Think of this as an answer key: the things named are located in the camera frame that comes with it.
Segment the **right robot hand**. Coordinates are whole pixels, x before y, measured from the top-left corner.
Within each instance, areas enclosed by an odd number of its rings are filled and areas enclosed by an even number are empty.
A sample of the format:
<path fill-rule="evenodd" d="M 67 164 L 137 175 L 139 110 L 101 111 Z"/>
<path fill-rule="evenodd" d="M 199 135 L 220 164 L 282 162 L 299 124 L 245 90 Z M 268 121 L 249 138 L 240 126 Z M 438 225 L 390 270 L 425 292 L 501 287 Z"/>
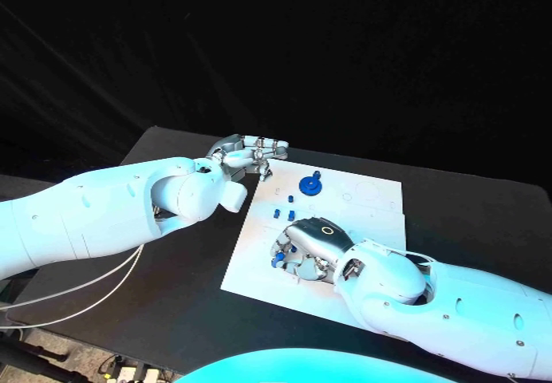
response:
<path fill-rule="evenodd" d="M 347 233 L 330 220 L 297 220 L 271 246 L 271 266 L 298 279 L 331 283 L 340 259 L 353 245 Z"/>

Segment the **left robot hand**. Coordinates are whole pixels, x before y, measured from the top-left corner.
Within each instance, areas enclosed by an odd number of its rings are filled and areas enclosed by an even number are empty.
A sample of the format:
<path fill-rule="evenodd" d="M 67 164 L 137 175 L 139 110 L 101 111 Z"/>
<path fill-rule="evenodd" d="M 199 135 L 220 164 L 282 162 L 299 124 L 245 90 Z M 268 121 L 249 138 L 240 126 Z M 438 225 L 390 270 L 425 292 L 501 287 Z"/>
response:
<path fill-rule="evenodd" d="M 272 176 L 268 159 L 286 159 L 288 142 L 262 136 L 233 134 L 220 139 L 206 157 L 220 166 L 224 178 L 237 182 L 246 174 L 259 174 L 265 181 Z"/>

